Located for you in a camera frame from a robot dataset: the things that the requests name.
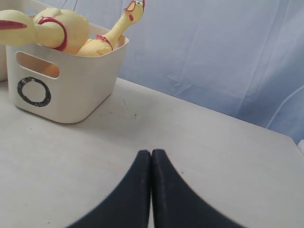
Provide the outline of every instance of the rubber chicken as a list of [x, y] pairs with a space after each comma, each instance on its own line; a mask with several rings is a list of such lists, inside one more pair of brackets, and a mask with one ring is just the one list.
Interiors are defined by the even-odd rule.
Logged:
[[96, 57], [113, 51], [114, 45], [127, 28], [140, 21], [144, 7], [145, 0], [131, 1], [129, 6], [124, 9], [124, 14], [108, 33], [103, 36], [96, 35], [95, 39], [88, 39], [76, 55]]
[[0, 11], [0, 44], [40, 44], [76, 54], [90, 37], [89, 22], [72, 10], [47, 8], [33, 19], [17, 10]]

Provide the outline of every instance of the white plastic bin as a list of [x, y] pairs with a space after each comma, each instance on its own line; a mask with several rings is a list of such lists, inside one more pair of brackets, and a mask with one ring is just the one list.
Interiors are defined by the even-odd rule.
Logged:
[[[108, 31], [94, 24], [90, 29], [94, 35]], [[7, 46], [9, 97], [15, 106], [49, 120], [80, 122], [112, 93], [128, 42], [121, 36], [114, 51], [100, 57], [76, 56], [35, 44]], [[55, 64], [59, 77], [21, 66], [20, 53]]]
[[[0, 10], [19, 10], [24, 12], [24, 0], [0, 0]], [[0, 45], [0, 81], [7, 79], [5, 45]]]

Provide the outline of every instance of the black circle label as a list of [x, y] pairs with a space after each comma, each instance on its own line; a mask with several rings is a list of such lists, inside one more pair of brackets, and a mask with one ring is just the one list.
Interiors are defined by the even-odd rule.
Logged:
[[[23, 94], [22, 89], [29, 82], [37, 82], [38, 84], [40, 84], [44, 87], [44, 89], [46, 91], [46, 95], [45, 95], [45, 98], [43, 101], [41, 101], [41, 102], [31, 101], [28, 97], [26, 97]], [[18, 91], [19, 96], [22, 98], [22, 100], [24, 100], [25, 102], [29, 103], [30, 105], [33, 105], [36, 107], [47, 106], [51, 101], [51, 92], [50, 92], [48, 86], [43, 81], [36, 79], [34, 77], [25, 77], [24, 79], [20, 80], [17, 85], [17, 91]]]

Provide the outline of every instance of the table surface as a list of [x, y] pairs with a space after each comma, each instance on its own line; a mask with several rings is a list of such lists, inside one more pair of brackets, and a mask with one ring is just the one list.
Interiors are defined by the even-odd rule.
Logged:
[[155, 148], [240, 224], [303, 227], [304, 156], [289, 137], [122, 79], [78, 124], [16, 108], [6, 82], [0, 106], [0, 227], [67, 226], [116, 187], [139, 150]]

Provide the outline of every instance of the rubber chicken beak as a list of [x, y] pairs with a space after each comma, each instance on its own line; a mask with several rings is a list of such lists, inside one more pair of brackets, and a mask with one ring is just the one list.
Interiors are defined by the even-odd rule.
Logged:
[[25, 29], [28, 26], [21, 22], [12, 20], [0, 20], [0, 30], [10, 30], [10, 29]]

